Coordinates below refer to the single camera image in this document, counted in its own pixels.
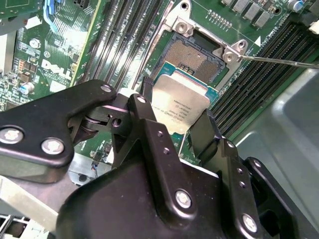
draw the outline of gray metal panel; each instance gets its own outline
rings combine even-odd
[[[319,229],[319,70],[305,70],[235,140]]]

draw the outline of motherboard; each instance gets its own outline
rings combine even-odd
[[[198,164],[188,130],[205,109],[212,110],[222,134],[233,139],[303,70],[241,55],[297,62],[313,62],[319,56],[318,35],[303,21],[310,14],[318,20],[316,4],[10,1],[0,7],[5,25],[20,12],[28,19],[17,29],[12,70],[0,78],[0,110],[91,79],[138,92],[143,78],[150,77],[158,121],[167,126],[180,158]],[[108,162],[111,151],[109,133],[76,146],[77,153],[97,162]]]

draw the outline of black bracket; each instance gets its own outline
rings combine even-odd
[[[223,228],[232,238],[262,238],[249,172],[240,162],[236,146],[222,138],[207,110],[191,127],[190,135],[194,154],[201,165],[221,179]]]
[[[0,175],[41,183],[60,180],[73,158],[70,135],[79,128],[81,117],[115,97],[110,86],[92,80],[0,113],[0,130],[13,128],[22,134],[17,143],[0,142]],[[61,142],[63,151],[48,154],[41,150],[46,139]]]
[[[132,95],[128,100],[133,128],[122,145],[115,145],[114,167],[119,167],[132,155],[142,155],[152,186],[159,216],[170,227],[184,228],[196,216],[197,204],[175,147],[164,124],[156,121],[149,100]],[[190,199],[190,206],[182,207],[176,199],[178,191]]]

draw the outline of chip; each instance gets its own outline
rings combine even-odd
[[[30,69],[30,65],[31,65],[31,64],[30,64],[29,62],[25,62],[23,68],[24,68],[25,70],[29,70],[29,69]]]
[[[30,71],[35,73],[36,72],[36,65],[31,64]]]

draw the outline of green circuit board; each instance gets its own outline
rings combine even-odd
[[[39,0],[2,0],[0,4],[0,18],[39,11],[42,1]]]
[[[256,55],[289,16],[289,11],[286,8],[286,1],[276,1],[272,5],[273,9],[280,9],[280,11],[278,13],[270,13],[269,20],[262,28],[258,28],[255,27],[251,21],[244,19],[242,14],[236,13],[230,7],[222,4],[220,0],[192,0],[191,2],[192,10],[190,18],[192,20],[230,45],[245,39],[248,42],[246,55],[249,56]],[[145,75],[153,70],[159,58],[162,56],[166,45],[171,40],[172,35],[172,32],[164,32],[148,61],[148,65],[144,71]],[[231,82],[237,78],[247,64],[249,64],[249,61],[242,62],[241,66],[228,81],[228,84],[225,84],[225,87],[219,92],[220,95],[227,90]],[[228,69],[225,68],[220,72],[209,86],[216,87],[226,75],[227,71]]]
[[[233,11],[232,7],[223,4],[221,0],[192,0],[190,17],[230,45],[245,39],[248,42],[246,55],[253,56],[262,49],[289,15],[285,0],[271,1],[271,5],[268,7],[265,7],[266,2],[262,0],[254,1],[260,9],[270,15],[263,27],[254,26],[252,21],[243,18],[243,14]],[[21,28],[17,32],[13,71],[1,79],[3,83],[0,84],[0,109],[2,111],[7,110],[7,102],[9,102],[9,105],[12,103],[20,105],[77,84],[85,75],[89,61],[95,57],[92,52],[94,52],[94,47],[96,47],[95,43],[99,37],[103,21],[106,19],[109,21],[106,35],[110,36],[112,27],[118,21],[118,9],[128,3],[131,5],[128,5],[130,11],[128,10],[129,13],[126,16],[127,20],[124,21],[125,24],[128,24],[129,20],[133,20],[132,12],[137,11],[135,1],[90,0],[85,9],[75,5],[73,1],[61,0],[61,3],[55,2],[55,14],[49,17],[57,27],[57,32],[51,30],[43,19],[43,12],[39,11],[36,17],[41,24],[30,29]],[[137,54],[131,62],[122,86],[127,87],[132,84],[138,69],[137,66],[141,63],[149,40],[155,32],[168,4],[169,0],[162,1],[162,5],[155,15],[156,17],[148,34],[139,45]],[[145,23],[143,22],[144,18],[148,15],[150,13],[146,10],[145,14],[142,15],[140,25]],[[117,49],[119,42],[123,39],[121,31],[116,32],[116,34],[114,45],[112,46],[114,49]],[[172,32],[165,31],[163,33],[142,72],[143,75],[149,75],[152,72],[172,35]],[[124,61],[128,58],[135,44],[135,39],[128,43],[121,60]],[[227,90],[227,87],[244,70],[247,64],[249,64],[248,61],[242,62],[238,70],[218,93],[219,96],[223,94],[223,91]],[[106,62],[103,66],[102,75],[107,72],[108,66],[109,62]],[[111,85],[116,84],[121,67],[119,65],[114,75],[112,75]],[[208,85],[215,87],[226,72],[227,69],[221,71],[213,82]],[[25,80],[22,81],[20,79],[21,74],[24,74],[24,79],[27,74],[27,81],[34,85],[33,92],[28,95],[24,95],[19,91],[19,87],[22,83],[25,83]],[[8,82],[8,79],[14,78],[13,75],[16,78],[14,79],[15,81]],[[14,92],[14,97],[9,97],[10,92]],[[180,148],[181,139],[182,135],[173,138],[177,151]],[[99,133],[97,137],[80,143],[75,149],[76,152],[91,158],[94,158],[97,154],[102,154],[102,157],[106,157],[107,154],[105,154],[104,149],[110,144],[111,135],[109,133]],[[180,156],[191,163],[197,164],[198,161],[189,150],[188,144],[186,141]]]

